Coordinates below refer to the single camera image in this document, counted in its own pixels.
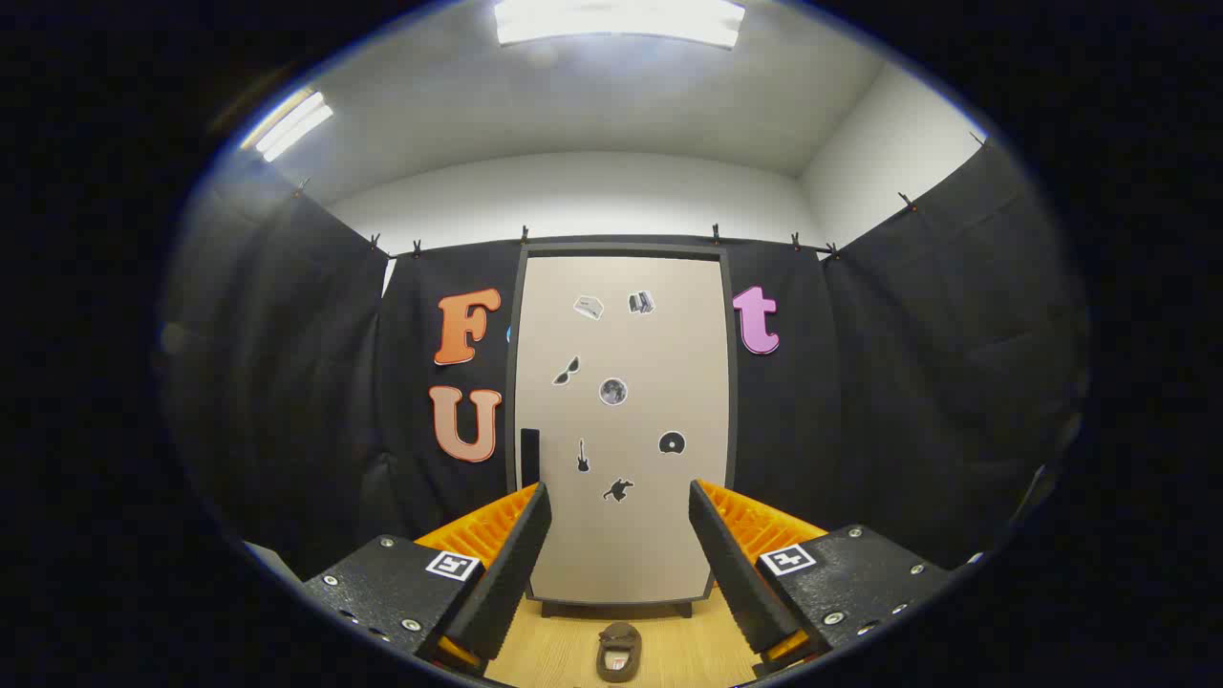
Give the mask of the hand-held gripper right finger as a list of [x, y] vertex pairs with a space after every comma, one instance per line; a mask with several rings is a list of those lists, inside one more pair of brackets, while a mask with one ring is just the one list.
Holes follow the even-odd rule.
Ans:
[[954, 580], [872, 528], [826, 530], [703, 480], [687, 517], [759, 677], [882, 634]]

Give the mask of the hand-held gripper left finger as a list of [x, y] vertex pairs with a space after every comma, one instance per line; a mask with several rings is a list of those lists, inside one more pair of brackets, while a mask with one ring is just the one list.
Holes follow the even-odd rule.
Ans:
[[380, 535], [303, 583], [317, 606], [397, 656], [483, 675], [501, 653], [553, 522], [545, 484], [417, 539]]

